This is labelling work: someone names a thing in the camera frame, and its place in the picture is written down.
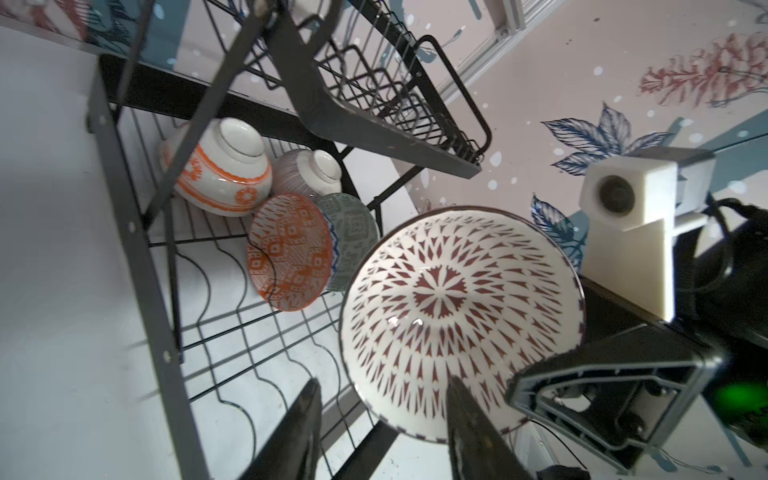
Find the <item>metal rack frame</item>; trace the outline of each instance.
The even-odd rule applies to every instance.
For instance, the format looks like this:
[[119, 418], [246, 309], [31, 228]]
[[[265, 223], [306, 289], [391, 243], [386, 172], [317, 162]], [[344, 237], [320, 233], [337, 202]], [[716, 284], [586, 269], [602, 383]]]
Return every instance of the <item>metal rack frame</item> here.
[[[145, 0], [137, 20], [137, 34], [130, 57], [99, 57], [86, 118], [88, 129], [95, 135], [98, 144], [181, 476], [185, 479], [210, 477], [191, 405], [213, 394], [220, 404], [239, 409], [250, 423], [253, 433], [253, 459], [257, 452], [257, 430], [253, 420], [244, 407], [225, 399], [221, 389], [231, 382], [250, 378], [247, 374], [253, 372], [256, 382], [276, 390], [287, 410], [290, 399], [286, 399], [274, 381], [260, 376], [257, 369], [274, 362], [276, 358], [285, 357], [313, 377], [316, 372], [311, 372], [304, 363], [291, 356], [292, 351], [298, 351], [295, 349], [311, 346], [330, 356], [336, 364], [335, 374], [338, 377], [335, 395], [323, 406], [321, 456], [324, 461], [321, 460], [320, 464], [324, 463], [329, 476], [334, 478], [367, 478], [381, 462], [397, 432], [377, 422], [357, 398], [353, 388], [349, 385], [342, 387], [338, 360], [316, 338], [323, 331], [336, 330], [338, 313], [334, 318], [333, 310], [339, 307], [340, 302], [334, 305], [324, 294], [319, 299], [322, 303], [320, 312], [314, 316], [301, 312], [303, 321], [289, 329], [281, 329], [278, 319], [283, 318], [283, 314], [266, 302], [244, 305], [246, 291], [252, 289], [247, 269], [228, 248], [231, 248], [230, 243], [246, 241], [250, 218], [223, 219], [204, 213], [176, 197], [174, 185], [209, 121], [214, 117], [236, 117], [253, 125], [268, 140], [274, 156], [279, 155], [278, 150], [298, 147], [328, 151], [342, 166], [343, 191], [356, 197], [357, 191], [343, 163], [354, 147], [365, 147], [419, 164], [368, 205], [370, 210], [376, 212], [381, 229], [382, 202], [422, 168], [431, 167], [463, 177], [478, 173], [482, 154], [490, 143], [490, 129], [434, 39], [427, 37], [416, 41], [381, 0], [353, 0], [352, 4], [357, 9], [354, 15], [372, 21], [371, 32], [378, 31], [377, 35], [381, 37], [379, 48], [389, 43], [397, 50], [394, 71], [388, 70], [387, 65], [372, 68], [366, 63], [363, 55], [365, 46], [361, 49], [347, 43], [339, 47], [335, 43], [332, 33], [339, 17], [341, 0], [329, 3], [325, 17], [321, 16], [323, 3], [320, 2], [317, 13], [298, 25], [291, 21], [284, 4], [277, 0], [239, 2], [239, 6], [235, 5], [235, 0], [227, 0], [226, 4], [220, 0], [202, 1], [214, 31], [218, 32], [212, 9], [230, 14], [241, 24], [229, 48], [220, 41], [225, 56], [212, 83], [204, 84], [139, 62], [154, 4], [154, 0]], [[415, 51], [423, 42], [434, 42], [433, 46], [445, 62], [449, 74], [466, 95], [482, 130], [487, 134], [482, 147], [470, 141], [456, 127], [421, 67]], [[269, 61], [274, 63], [280, 78], [267, 73], [264, 64]], [[355, 61], [358, 66], [362, 65], [360, 70], [357, 66], [354, 70], [347, 68]], [[285, 88], [298, 116], [229, 92], [234, 78], [243, 72], [260, 76], [270, 89]], [[298, 78], [300, 72], [305, 72], [306, 77]], [[345, 138], [345, 143], [350, 146], [343, 151], [339, 152], [335, 144], [327, 140], [344, 141], [339, 138], [339, 130], [323, 130], [325, 126], [317, 121], [328, 111], [317, 117], [318, 111], [312, 105], [302, 103], [311, 92], [318, 95], [315, 99], [323, 98], [325, 106], [335, 112], [333, 114], [341, 114], [348, 120], [356, 119], [353, 124], [357, 135]], [[153, 148], [149, 138], [155, 141], [165, 139], [167, 132], [162, 124], [166, 125], [166, 129], [169, 125], [178, 127], [178, 121], [189, 121], [190, 126], [173, 162], [162, 173], [157, 162], [153, 163], [151, 158]], [[131, 139], [124, 132], [126, 124], [133, 124], [135, 144], [129, 144]], [[189, 230], [180, 228], [182, 223]], [[217, 279], [214, 272], [207, 271], [200, 258], [195, 256], [199, 250], [193, 249], [204, 249], [222, 259], [226, 258], [222, 261], [236, 265], [234, 269], [242, 273], [243, 296], [226, 314], [206, 317], [211, 290], [216, 287]], [[187, 293], [180, 286], [182, 265], [196, 271], [207, 285], [205, 308], [199, 316], [186, 323], [188, 316], [183, 310]], [[262, 308], [269, 311], [257, 314], [257, 310]], [[217, 327], [218, 330], [211, 334], [209, 328], [225, 316], [236, 319], [237, 324]], [[273, 321], [276, 327], [277, 334], [272, 340], [279, 341], [279, 347], [258, 359], [254, 356], [257, 346], [249, 343], [247, 329], [269, 321]], [[306, 328], [306, 334], [300, 334], [300, 338], [289, 338], [298, 333], [299, 328]], [[247, 357], [248, 364], [221, 376], [218, 372], [227, 359], [214, 359], [209, 347], [228, 336], [242, 338], [246, 348], [236, 355]], [[185, 357], [201, 353], [207, 358], [207, 365], [201, 371], [185, 376], [182, 368]], [[211, 385], [189, 391], [190, 377], [199, 378], [202, 374], [210, 375]], [[363, 414], [368, 417], [370, 428], [366, 427], [365, 438], [356, 443], [350, 429]], [[326, 450], [343, 435], [349, 437], [354, 450], [334, 472]]]

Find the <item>white bowl with brown pattern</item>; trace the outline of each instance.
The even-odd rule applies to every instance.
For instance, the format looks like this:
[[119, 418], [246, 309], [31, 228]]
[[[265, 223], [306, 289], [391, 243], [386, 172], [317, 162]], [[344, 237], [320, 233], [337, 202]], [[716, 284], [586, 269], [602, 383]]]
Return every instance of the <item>white bowl with brown pattern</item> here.
[[[179, 128], [160, 147], [163, 171], [188, 125]], [[272, 188], [272, 167], [259, 132], [236, 118], [214, 119], [208, 124], [175, 190], [193, 205], [224, 217], [242, 217], [267, 199]]]
[[584, 297], [560, 248], [484, 207], [416, 217], [371, 251], [341, 312], [342, 359], [361, 400], [407, 435], [445, 443], [449, 378], [502, 433], [525, 417], [507, 381], [581, 343]]

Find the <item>star pattern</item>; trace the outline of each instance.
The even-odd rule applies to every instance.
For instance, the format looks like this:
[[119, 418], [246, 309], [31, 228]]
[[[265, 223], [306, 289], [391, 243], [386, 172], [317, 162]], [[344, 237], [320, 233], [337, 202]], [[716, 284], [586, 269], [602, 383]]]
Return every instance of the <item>star pattern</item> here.
[[517, 371], [574, 348], [583, 302], [568, 259], [508, 214], [439, 211], [379, 245], [343, 310], [350, 379], [373, 411], [406, 433], [445, 440], [448, 378], [465, 382], [501, 431]]

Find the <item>camera lens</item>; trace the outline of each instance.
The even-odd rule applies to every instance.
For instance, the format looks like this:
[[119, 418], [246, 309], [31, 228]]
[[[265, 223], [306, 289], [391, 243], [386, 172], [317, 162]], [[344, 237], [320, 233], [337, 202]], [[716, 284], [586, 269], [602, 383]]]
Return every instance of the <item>camera lens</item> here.
[[609, 212], [628, 214], [634, 208], [634, 190], [624, 178], [605, 177], [598, 193], [600, 202]]

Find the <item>black wire basket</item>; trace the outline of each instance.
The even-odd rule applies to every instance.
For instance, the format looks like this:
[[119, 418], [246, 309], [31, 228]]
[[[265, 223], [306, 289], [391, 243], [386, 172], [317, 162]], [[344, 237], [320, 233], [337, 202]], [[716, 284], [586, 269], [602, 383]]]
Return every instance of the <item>black wire basket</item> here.
[[[342, 295], [325, 293], [298, 313], [275, 310], [247, 275], [253, 217], [203, 212], [176, 196], [174, 185], [210, 120], [236, 117], [262, 134], [273, 159], [296, 148], [331, 153], [343, 169], [343, 191], [354, 196], [343, 166], [354, 147], [413, 163], [368, 205], [381, 228], [382, 202], [422, 168], [477, 174], [490, 131], [434, 38], [416, 41], [380, 0], [351, 0], [354, 8], [344, 12], [341, 0], [319, 2], [308, 12], [277, 1], [193, 1], [202, 2], [222, 49], [213, 81], [140, 62], [154, 4], [147, 0], [129, 57], [100, 56], [86, 119], [181, 477], [238, 478], [305, 382], [317, 378], [323, 391], [317, 475], [367, 478], [397, 433], [367, 412], [339, 367]], [[240, 24], [229, 44], [219, 32], [222, 18]], [[457, 127], [422, 67], [417, 51], [425, 43], [475, 112], [486, 133], [482, 146]], [[284, 90], [296, 114], [230, 91], [238, 75]], [[157, 146], [184, 121], [187, 133], [163, 172]], [[339, 151], [334, 141], [348, 147]], [[231, 426], [226, 435], [220, 424]], [[222, 445], [229, 445], [225, 462], [217, 456]]]

